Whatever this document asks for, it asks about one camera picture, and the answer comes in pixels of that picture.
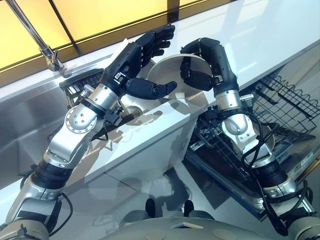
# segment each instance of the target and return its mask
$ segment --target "dish rack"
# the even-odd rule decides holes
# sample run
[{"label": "dish rack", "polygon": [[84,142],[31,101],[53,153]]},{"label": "dish rack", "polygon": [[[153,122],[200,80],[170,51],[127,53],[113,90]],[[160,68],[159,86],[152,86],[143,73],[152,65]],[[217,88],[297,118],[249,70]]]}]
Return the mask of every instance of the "dish rack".
[{"label": "dish rack", "polygon": [[[269,74],[240,92],[240,95],[243,94],[253,94],[253,106],[248,109],[262,123],[269,124],[271,128],[274,123],[280,125],[274,134],[272,151],[280,164],[290,156],[289,149],[294,143],[315,138],[311,132],[316,128],[314,119],[320,115],[318,101],[289,85],[280,76]],[[223,159],[238,177],[249,180],[249,174],[231,141],[223,133],[221,123],[209,120],[206,112],[198,117],[189,149],[195,152],[202,146],[214,150],[216,156]]]},{"label": "dish rack", "polygon": [[77,99],[85,85],[88,84],[94,89],[99,85],[103,71],[103,68],[91,69],[59,83],[59,87],[64,93],[68,110],[77,104]]}]

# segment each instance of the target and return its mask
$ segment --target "chrome faucet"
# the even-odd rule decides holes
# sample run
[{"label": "chrome faucet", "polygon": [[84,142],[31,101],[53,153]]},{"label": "chrome faucet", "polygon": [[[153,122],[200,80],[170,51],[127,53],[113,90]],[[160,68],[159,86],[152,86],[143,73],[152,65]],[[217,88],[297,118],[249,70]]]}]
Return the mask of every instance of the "chrome faucet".
[{"label": "chrome faucet", "polygon": [[45,57],[48,68],[53,72],[62,71],[64,69],[64,65],[58,58],[58,50],[52,50],[51,47],[43,41],[15,0],[5,1],[38,44],[40,52]]}]

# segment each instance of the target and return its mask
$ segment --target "stainless steel sink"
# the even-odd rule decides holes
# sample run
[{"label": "stainless steel sink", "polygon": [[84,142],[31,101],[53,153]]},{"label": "stainless steel sink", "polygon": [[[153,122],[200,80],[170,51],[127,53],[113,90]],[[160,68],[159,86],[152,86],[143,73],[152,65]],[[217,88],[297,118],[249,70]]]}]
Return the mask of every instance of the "stainless steel sink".
[{"label": "stainless steel sink", "polygon": [[[145,77],[153,64],[146,67],[140,77]],[[0,189],[18,180],[19,173],[28,171],[32,164],[42,159],[49,144],[48,136],[63,123],[67,107],[59,81],[48,79],[44,82],[13,93],[5,100],[0,97]],[[129,112],[140,113],[146,113],[163,102],[128,95],[121,101],[126,107],[131,106]]]}]

